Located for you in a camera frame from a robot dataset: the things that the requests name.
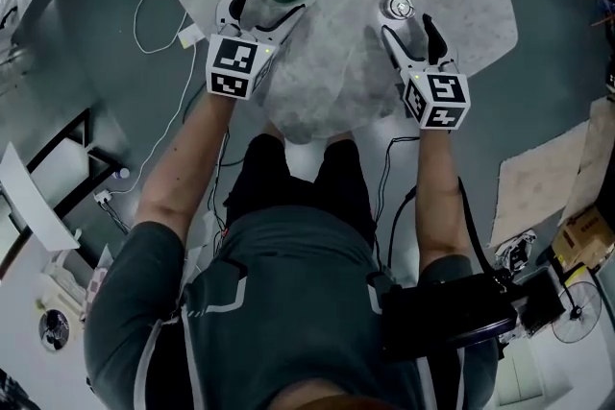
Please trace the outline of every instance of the white cable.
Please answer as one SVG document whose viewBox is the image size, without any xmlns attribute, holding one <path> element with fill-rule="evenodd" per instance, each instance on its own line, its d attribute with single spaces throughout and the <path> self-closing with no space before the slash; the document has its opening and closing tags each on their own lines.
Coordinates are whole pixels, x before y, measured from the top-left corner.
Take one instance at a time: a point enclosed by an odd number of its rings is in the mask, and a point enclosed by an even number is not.
<svg viewBox="0 0 615 410">
<path fill-rule="evenodd" d="M 184 91 L 182 92 L 182 98 L 180 99 L 180 103 L 177 106 L 177 111 L 175 111 L 175 114 L 169 120 L 169 123 L 166 126 L 166 130 L 162 134 L 162 137 L 159 138 L 158 142 L 154 144 L 154 147 L 152 148 L 152 152 L 150 153 L 150 155 L 143 161 L 143 164 L 141 164 L 141 167 L 138 170 L 138 176 L 136 177 L 136 181 L 133 184 L 133 186 L 131 186 L 126 191 L 119 191 L 119 190 L 110 191 L 112 195 L 124 195 L 125 193 L 132 192 L 136 188 L 136 185 L 138 184 L 139 180 L 141 179 L 141 175 L 143 174 L 143 168 L 145 167 L 145 164 L 147 164 L 147 162 L 152 158 L 152 156 L 154 155 L 154 152 L 156 151 L 156 148 L 159 146 L 159 144 L 164 140 L 166 135 L 169 133 L 169 129 L 171 128 L 171 125 L 173 125 L 173 122 L 175 121 L 175 119 L 178 117 L 178 115 L 182 111 L 182 106 L 184 105 L 185 94 L 188 91 L 188 87 L 190 86 L 190 81 L 192 80 L 192 75 L 194 73 L 194 64 L 196 62 L 196 45 L 193 45 L 192 48 L 193 48 L 193 52 L 192 52 L 192 64 L 190 65 L 190 74 L 188 75 L 188 80 L 185 82 Z"/>
<path fill-rule="evenodd" d="M 166 50 L 167 48 L 170 48 L 173 43 L 175 43 L 175 40 L 177 39 L 177 36 L 179 36 L 180 31 L 182 30 L 182 26 L 185 23 L 185 19 L 188 16 L 187 12 L 184 12 L 184 17 L 182 18 L 182 22 L 180 23 L 180 27 L 177 29 L 177 32 L 175 33 L 175 35 L 173 36 L 173 39 L 171 39 L 171 42 L 168 45 L 165 45 L 161 48 L 157 48 L 155 50 L 145 50 L 145 48 L 143 48 L 141 46 L 141 43 L 138 40 L 138 37 L 136 36 L 136 17 L 138 16 L 138 10 L 141 8 L 141 4 L 143 4 L 145 0 L 139 0 L 137 6 L 136 6 L 136 11 L 135 11 L 135 17 L 133 18 L 133 36 L 135 37 L 135 42 L 136 42 L 136 46 L 138 46 L 138 49 L 143 52 L 145 55 L 152 55 L 153 53 L 158 53 L 158 52 L 162 52 L 164 50 Z"/>
</svg>

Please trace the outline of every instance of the white panel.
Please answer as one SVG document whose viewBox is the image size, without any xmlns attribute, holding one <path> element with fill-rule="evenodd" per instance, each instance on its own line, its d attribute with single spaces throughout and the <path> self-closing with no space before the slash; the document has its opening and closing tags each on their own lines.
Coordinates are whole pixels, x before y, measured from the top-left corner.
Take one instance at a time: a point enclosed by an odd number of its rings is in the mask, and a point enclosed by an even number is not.
<svg viewBox="0 0 615 410">
<path fill-rule="evenodd" d="M 0 162 L 0 183 L 45 249 L 57 252 L 79 248 L 79 243 L 42 198 L 11 142 Z"/>
</svg>

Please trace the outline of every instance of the person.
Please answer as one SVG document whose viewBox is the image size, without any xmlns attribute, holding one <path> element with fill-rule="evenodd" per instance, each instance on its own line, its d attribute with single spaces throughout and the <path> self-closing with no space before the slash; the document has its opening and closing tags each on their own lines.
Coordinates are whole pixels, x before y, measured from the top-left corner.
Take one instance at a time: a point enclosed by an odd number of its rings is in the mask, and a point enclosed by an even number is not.
<svg viewBox="0 0 615 410">
<path fill-rule="evenodd" d="M 144 185 L 86 320 L 93 390 L 112 410 L 426 408 L 417 362 L 381 360 L 378 297 L 393 282 L 373 259 L 376 225 L 349 133 L 330 140 L 311 183 L 290 176 L 283 136 L 267 125 L 225 202 L 219 253 L 180 293 L 188 228 L 234 105 L 204 95 Z M 419 282 L 469 276 L 449 136 L 423 131 L 419 145 Z M 466 350 L 464 408 L 489 400 L 496 365 L 493 344 Z M 430 360 L 438 408 L 459 408 L 460 371 L 456 354 Z"/>
</svg>

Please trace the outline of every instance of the gray floor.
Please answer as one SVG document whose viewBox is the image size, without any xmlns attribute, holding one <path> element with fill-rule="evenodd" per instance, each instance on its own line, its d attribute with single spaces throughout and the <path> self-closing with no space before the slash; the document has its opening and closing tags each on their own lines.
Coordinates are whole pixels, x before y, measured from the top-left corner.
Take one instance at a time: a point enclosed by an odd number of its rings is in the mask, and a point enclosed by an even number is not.
<svg viewBox="0 0 615 410">
<path fill-rule="evenodd" d="M 179 44 L 164 53 L 141 54 L 132 34 L 138 0 L 36 0 L 24 20 L 19 39 L 34 59 L 25 76 L 11 78 L 0 91 L 0 147 L 13 140 L 25 160 L 86 106 L 96 108 L 95 139 L 135 175 L 179 102 L 191 53 Z M 459 174 L 468 190 L 483 243 L 490 237 L 502 160 L 522 153 L 587 118 L 591 101 L 603 95 L 608 56 L 603 30 L 590 29 L 595 0 L 512 0 L 519 29 L 518 46 L 471 80 L 473 107 L 454 136 Z M 182 18 L 177 0 L 147 0 L 139 17 L 139 36 L 147 47 L 165 44 Z M 188 96 L 205 78 L 205 50 L 200 48 Z M 263 116 L 258 107 L 241 104 L 231 126 L 228 160 L 240 158 L 257 133 Z M 415 135 L 412 121 L 394 115 L 357 132 L 362 164 L 373 199 L 384 150 L 392 136 Z M 323 143 L 288 149 L 291 169 L 313 176 Z M 416 180 L 416 144 L 399 144 L 392 153 L 385 211 L 379 239 L 388 245 L 398 204 Z M 223 170 L 218 203 L 226 197 L 237 168 Z M 132 182 L 110 180 L 111 189 Z M 127 221 L 135 210 L 136 192 L 119 197 L 115 206 Z M 83 201 L 67 217 L 69 226 L 84 230 L 84 251 L 96 257 L 109 244 L 113 251 L 122 235 L 93 200 Z M 203 241 L 196 220 L 190 242 Z M 549 244 L 556 220 L 539 228 Z M 413 207 L 396 233 L 394 271 L 413 280 L 416 250 Z"/>
</svg>

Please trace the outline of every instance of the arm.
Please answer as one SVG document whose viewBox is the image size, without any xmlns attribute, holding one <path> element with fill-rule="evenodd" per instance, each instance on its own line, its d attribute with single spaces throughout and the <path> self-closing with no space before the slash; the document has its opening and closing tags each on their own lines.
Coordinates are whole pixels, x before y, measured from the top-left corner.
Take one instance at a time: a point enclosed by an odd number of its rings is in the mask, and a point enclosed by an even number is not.
<svg viewBox="0 0 615 410">
<path fill-rule="evenodd" d="M 218 159 L 235 100 L 206 94 L 148 177 L 135 225 L 157 222 L 185 244 Z"/>
<path fill-rule="evenodd" d="M 416 191 L 416 234 L 422 273 L 433 261 L 450 254 L 467 255 L 470 248 L 447 132 L 421 131 Z"/>
</svg>

